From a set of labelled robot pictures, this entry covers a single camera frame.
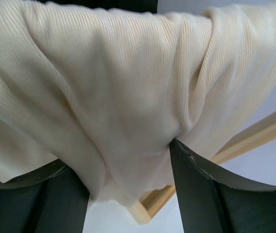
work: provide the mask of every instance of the wooden frame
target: wooden frame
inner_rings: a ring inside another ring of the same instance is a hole
[[[276,112],[232,137],[211,159],[216,164],[229,161],[276,139]],[[172,186],[146,193],[129,212],[139,224],[149,223],[176,193]]]

